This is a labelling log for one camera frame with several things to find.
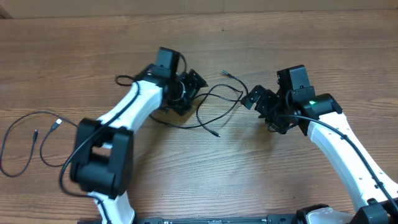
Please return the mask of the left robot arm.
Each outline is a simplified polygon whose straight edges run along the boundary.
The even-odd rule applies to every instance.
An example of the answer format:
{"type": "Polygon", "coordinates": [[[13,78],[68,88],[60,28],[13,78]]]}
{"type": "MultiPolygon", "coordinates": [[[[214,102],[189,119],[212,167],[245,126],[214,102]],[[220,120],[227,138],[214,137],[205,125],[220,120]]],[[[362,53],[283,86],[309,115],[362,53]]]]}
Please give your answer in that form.
{"type": "Polygon", "coordinates": [[[98,119],[84,118],[76,132],[75,146],[64,167],[84,197],[92,198],[100,223],[133,223],[135,212],[127,188],[132,176],[134,135],[149,115],[162,105],[180,116],[186,114],[198,91],[207,86],[194,70],[178,73],[180,52],[161,47],[155,63],[132,78],[130,90],[98,119]]]}

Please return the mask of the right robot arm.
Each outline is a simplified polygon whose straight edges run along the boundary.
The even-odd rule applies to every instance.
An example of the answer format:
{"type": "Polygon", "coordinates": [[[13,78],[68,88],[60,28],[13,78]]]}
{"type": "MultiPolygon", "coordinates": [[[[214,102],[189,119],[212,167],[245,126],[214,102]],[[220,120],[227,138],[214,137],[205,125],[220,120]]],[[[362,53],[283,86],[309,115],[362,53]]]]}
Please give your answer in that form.
{"type": "Polygon", "coordinates": [[[242,99],[254,108],[270,132],[286,134],[299,127],[324,153],[344,184],[355,213],[338,212],[318,204],[297,210],[292,223],[397,223],[397,183],[374,161],[360,143],[329,94],[317,95],[304,65],[279,70],[279,89],[255,86],[242,99]]]}

